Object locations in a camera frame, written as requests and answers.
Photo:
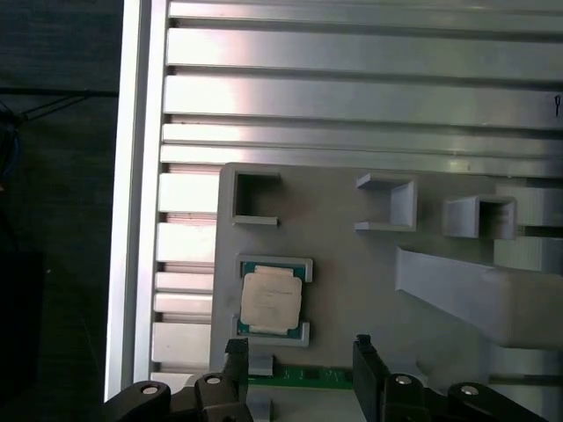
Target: metal surface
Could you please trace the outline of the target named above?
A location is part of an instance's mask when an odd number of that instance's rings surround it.
[[[147,387],[143,389],[143,394],[155,394],[158,391],[157,387]]]
[[[231,146],[164,145],[163,163],[225,164],[261,163],[370,167],[379,170],[440,171],[447,173],[490,174],[509,177],[556,178],[563,163],[551,157],[506,158],[490,156],[434,155],[423,152],[372,152],[342,149],[299,149]]]
[[[155,312],[211,318],[211,295],[155,294]]]
[[[558,93],[264,76],[167,76],[165,113],[561,129]]]
[[[214,224],[159,223],[157,260],[160,262],[192,262],[211,266],[215,256],[215,230]]]
[[[123,10],[119,116],[113,187],[112,251],[107,304],[105,400],[133,381],[138,213],[141,201],[150,0]]]
[[[525,1],[519,4],[503,0],[491,2],[459,2],[452,4],[445,1],[409,1],[401,2],[398,7],[388,4],[362,0],[361,2],[330,2],[321,7],[312,2],[300,5],[282,4],[281,2],[264,2],[250,4],[247,2],[225,1],[222,4],[207,2],[190,4],[171,2],[170,15],[173,18],[212,19],[218,21],[238,20],[249,23],[266,22],[274,25],[278,22],[314,25],[326,23],[332,25],[359,26],[359,30],[367,26],[375,26],[381,30],[400,31],[400,29],[428,29],[432,33],[438,31],[454,31],[450,35],[483,32],[485,36],[496,36],[513,33],[534,35],[561,33],[560,20],[555,11],[561,11],[557,0],[543,1],[534,4],[533,8]]]
[[[139,260],[135,315],[135,357],[133,381],[150,377],[150,353],[154,312],[152,309],[157,249],[157,192],[160,170],[160,133],[163,124],[162,90],[165,75],[165,43],[167,2],[151,2],[149,69],[147,107],[145,118],[145,143],[143,148],[143,191],[139,226]]]
[[[523,45],[441,37],[171,28],[166,60],[176,66],[253,67],[289,72],[298,69],[343,72],[350,76],[375,73],[396,79],[424,76],[438,81],[476,78],[489,83],[500,80],[499,84],[545,85],[546,80],[558,81],[563,73],[563,63],[555,60],[560,54],[558,44],[541,42]],[[548,56],[553,60],[538,69],[536,61]]]
[[[155,323],[152,361],[205,371],[209,362],[210,332],[208,324]]]

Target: green circuit board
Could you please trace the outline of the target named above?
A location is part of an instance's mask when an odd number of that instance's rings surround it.
[[[339,367],[275,365],[274,376],[249,376],[251,385],[297,389],[352,389],[352,371]]]

